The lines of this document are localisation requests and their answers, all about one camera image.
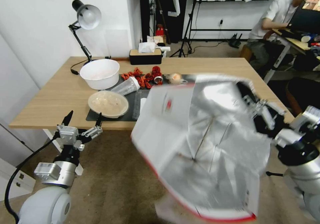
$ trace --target desk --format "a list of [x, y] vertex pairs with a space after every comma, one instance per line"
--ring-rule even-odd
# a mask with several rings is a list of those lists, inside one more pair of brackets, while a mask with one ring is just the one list
[[273, 74], [276, 71], [276, 68], [278, 68], [283, 58], [290, 50], [290, 47], [293, 47], [294, 49], [301, 52], [302, 54], [305, 54], [305, 51], [310, 50], [310, 47], [308, 47], [308, 43], [304, 43], [293, 38], [282, 37], [281, 32], [279, 32], [276, 29], [272, 29], [272, 30], [277, 34], [277, 36], [281, 39], [281, 41], [285, 43], [285, 47], [281, 52], [280, 56], [278, 57], [278, 59], [276, 60], [276, 62], [274, 63], [272, 69], [268, 71], [268, 73], [264, 77], [265, 83], [268, 83], [270, 81], [270, 79], [272, 78]]
[[[84, 57], [70, 57], [47, 84], [38, 92], [22, 112], [12, 121], [11, 128], [44, 129], [49, 138], [60, 124], [63, 117], [74, 110], [70, 126], [89, 129], [93, 121], [86, 121], [89, 111], [88, 98], [96, 92], [78, 75], [70, 72], [70, 67]], [[132, 66], [129, 61], [119, 61], [120, 73], [133, 71], [139, 67], [144, 73], [150, 72], [152, 65]], [[75, 67], [80, 70], [81, 64]], [[181, 74], [216, 72], [245, 77], [252, 80], [258, 95], [269, 101], [277, 103], [281, 108], [285, 106], [271, 91], [266, 83], [244, 58], [163, 58], [159, 65], [162, 73], [180, 72]], [[293, 116], [288, 112], [286, 121], [291, 122]], [[108, 121], [102, 123], [103, 130], [132, 130], [135, 122]], [[59, 144], [54, 145], [61, 151]], [[78, 167], [77, 174], [83, 169]]]

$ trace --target plastic cup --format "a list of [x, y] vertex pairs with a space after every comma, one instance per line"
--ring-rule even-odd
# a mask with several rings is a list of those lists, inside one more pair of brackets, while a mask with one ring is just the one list
[[140, 85], [134, 77], [129, 77], [129, 79], [120, 83], [118, 86], [111, 89], [111, 91], [118, 93], [120, 95], [128, 95], [131, 92], [139, 90]]

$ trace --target red printed logo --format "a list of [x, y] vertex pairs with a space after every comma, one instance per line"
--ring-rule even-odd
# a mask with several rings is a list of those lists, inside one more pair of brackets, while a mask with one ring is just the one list
[[172, 106], [172, 100], [169, 99], [168, 102], [167, 102], [166, 111], [170, 111], [171, 106]]

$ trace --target white bowl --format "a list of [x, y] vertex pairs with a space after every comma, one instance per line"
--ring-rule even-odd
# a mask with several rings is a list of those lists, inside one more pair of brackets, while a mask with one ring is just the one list
[[117, 84], [119, 69], [117, 61], [100, 59], [84, 65], [80, 70], [80, 76], [92, 89], [104, 90]]
[[96, 113], [109, 118], [123, 116], [129, 109], [128, 100], [112, 91], [99, 91], [92, 94], [88, 99], [88, 105]]

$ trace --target white lamp shade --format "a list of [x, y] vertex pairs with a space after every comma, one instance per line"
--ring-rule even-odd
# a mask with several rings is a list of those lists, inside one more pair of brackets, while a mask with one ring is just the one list
[[101, 11], [92, 5], [82, 5], [77, 10], [77, 19], [83, 29], [91, 30], [101, 21]]

